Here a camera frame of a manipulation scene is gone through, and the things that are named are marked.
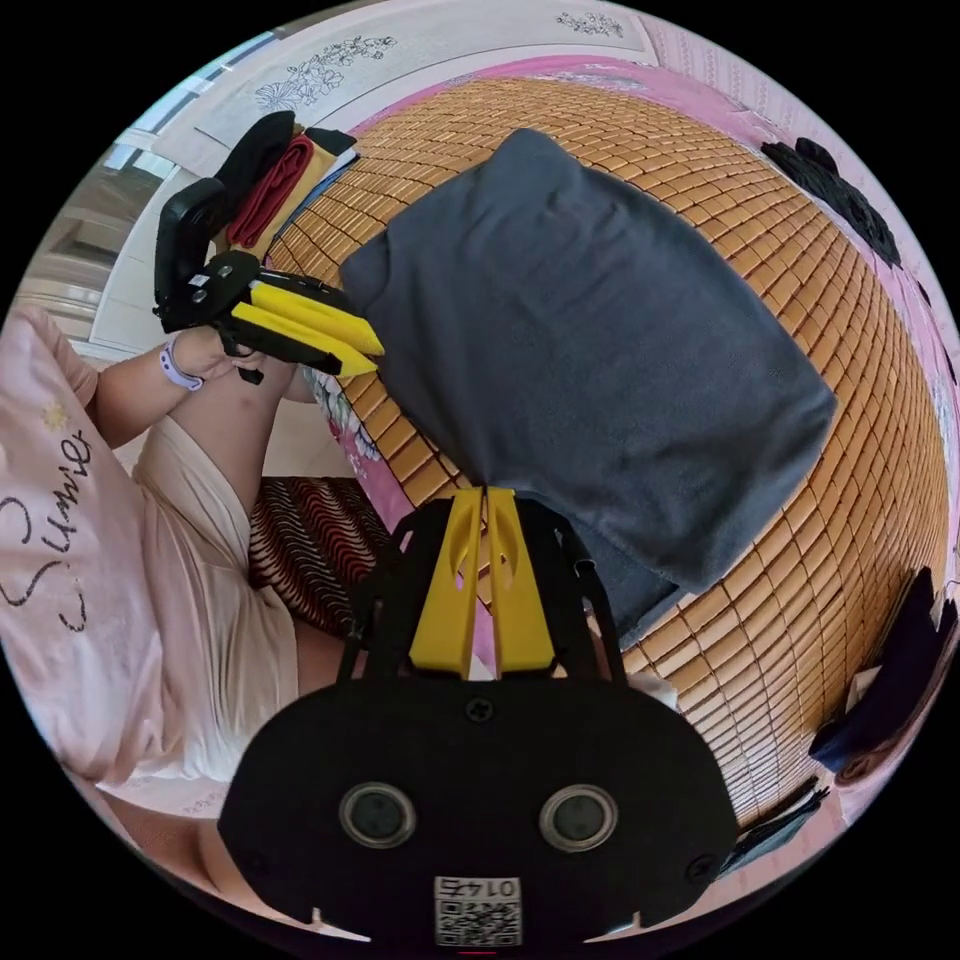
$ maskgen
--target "woven bamboo mat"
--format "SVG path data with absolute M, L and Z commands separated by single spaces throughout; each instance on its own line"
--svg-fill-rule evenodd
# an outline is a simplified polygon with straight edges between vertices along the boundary
M 793 500 L 720 584 L 625 655 L 631 671 L 677 687 L 743 823 L 814 768 L 810 739 L 869 659 L 905 578 L 944 568 L 947 479 L 924 375 L 865 261 L 779 173 L 670 109 L 585 86 L 479 80 L 382 120 L 361 138 L 362 158 L 274 244 L 275 266 L 338 283 L 338 265 L 392 216 L 522 126 L 696 226 L 840 401 Z M 412 503 L 466 485 L 375 376 L 346 393 Z

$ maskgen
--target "black cloth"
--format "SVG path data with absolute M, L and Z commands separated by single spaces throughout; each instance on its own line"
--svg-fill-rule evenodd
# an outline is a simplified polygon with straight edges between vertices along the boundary
M 817 790 L 813 796 L 799 807 L 795 807 L 788 813 L 780 816 L 768 816 L 764 820 L 748 830 L 737 841 L 733 848 L 733 853 L 723 865 L 720 876 L 726 876 L 734 870 L 745 867 L 748 863 L 753 863 L 759 857 L 774 850 L 779 850 L 784 844 L 789 843 L 801 830 L 803 825 L 820 809 L 824 798 L 830 791 L 828 789 Z
M 574 524 L 624 646 L 727 572 L 836 406 L 693 227 L 533 130 L 394 217 L 341 277 L 411 421 L 473 483 Z
M 226 188 L 223 223 L 232 222 L 247 195 L 276 165 L 293 139 L 295 116 L 292 110 L 280 110 L 261 117 L 230 151 L 223 166 L 214 174 Z
M 884 263 L 900 266 L 900 251 L 886 220 L 840 176 L 836 161 L 820 144 L 800 137 L 796 149 L 785 143 L 765 143 L 760 149 L 797 186 L 839 213 Z
M 753 830 L 755 827 L 762 826 L 765 823 L 768 823 L 771 820 L 776 819 L 777 817 L 783 816 L 793 807 L 797 806 L 800 803 L 805 803 L 809 800 L 813 794 L 816 792 L 817 787 L 820 785 L 820 778 L 813 776 L 808 777 L 800 784 L 796 790 L 793 790 L 791 793 L 788 793 L 779 803 L 777 803 L 771 810 L 768 810 L 762 817 L 757 820 L 754 820 L 748 827 L 746 827 L 742 832 L 747 833 L 750 830 Z
M 340 130 L 324 130 L 323 127 L 308 127 L 303 131 L 303 134 L 309 137 L 321 150 L 326 150 L 334 157 L 346 153 L 357 143 L 357 138 L 351 137 L 349 133 L 343 133 Z
M 849 713 L 839 713 L 817 731 L 810 756 L 838 773 L 857 757 L 895 737 L 923 700 L 943 654 L 957 608 L 943 606 L 939 627 L 933 607 L 933 579 L 924 567 L 910 586 L 880 651 L 880 670 Z

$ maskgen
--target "person's leg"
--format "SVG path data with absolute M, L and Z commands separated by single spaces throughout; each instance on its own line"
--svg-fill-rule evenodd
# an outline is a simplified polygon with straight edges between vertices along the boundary
M 257 500 L 277 407 L 297 366 L 267 357 L 261 369 L 259 384 L 227 374 L 187 397 L 170 414 L 233 487 L 247 516 Z

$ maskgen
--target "white shorts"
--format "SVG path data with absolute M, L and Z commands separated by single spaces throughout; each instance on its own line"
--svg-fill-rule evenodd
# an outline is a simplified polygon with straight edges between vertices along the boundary
M 257 731 L 298 696 L 293 619 L 271 588 L 250 586 L 243 505 L 169 417 L 147 435 L 133 479 L 174 533 L 189 584 L 189 595 L 175 599 L 191 604 L 183 622 L 199 627 L 199 656 L 197 644 L 164 638 L 166 672 L 184 688 L 174 690 L 182 701 L 182 761 L 137 774 L 229 781 Z

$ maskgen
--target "person's arm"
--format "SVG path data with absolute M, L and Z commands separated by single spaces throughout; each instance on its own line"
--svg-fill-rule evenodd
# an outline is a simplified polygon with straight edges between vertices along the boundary
M 140 436 L 190 395 L 167 379 L 160 365 L 163 345 L 139 357 L 122 360 L 100 374 L 97 391 L 87 407 L 100 435 L 114 450 Z M 212 327 L 191 327 L 174 341 L 174 363 L 187 376 L 212 380 L 236 368 L 256 369 L 262 354 L 227 357 Z

